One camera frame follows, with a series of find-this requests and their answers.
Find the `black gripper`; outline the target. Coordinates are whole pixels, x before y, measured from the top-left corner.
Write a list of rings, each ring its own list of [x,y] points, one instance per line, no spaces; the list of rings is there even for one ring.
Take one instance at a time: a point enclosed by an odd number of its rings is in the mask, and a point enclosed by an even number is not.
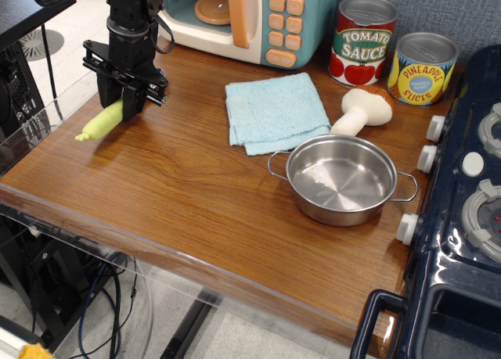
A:
[[[139,29],[121,27],[112,19],[106,25],[106,44],[83,43],[83,64],[96,73],[102,108],[122,96],[122,120],[130,121],[142,112],[146,101],[162,106],[166,100],[168,80],[153,63],[156,54],[165,53],[157,45],[158,22],[153,19]]]

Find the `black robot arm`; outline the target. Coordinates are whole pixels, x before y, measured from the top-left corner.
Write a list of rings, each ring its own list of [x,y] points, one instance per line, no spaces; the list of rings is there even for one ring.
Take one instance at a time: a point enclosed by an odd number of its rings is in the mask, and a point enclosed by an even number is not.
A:
[[[154,66],[158,27],[166,27],[159,12],[164,0],[107,0],[110,15],[106,44],[87,40],[83,64],[97,76],[99,99],[106,108],[122,101],[122,120],[129,121],[150,101],[161,106],[168,80]]]

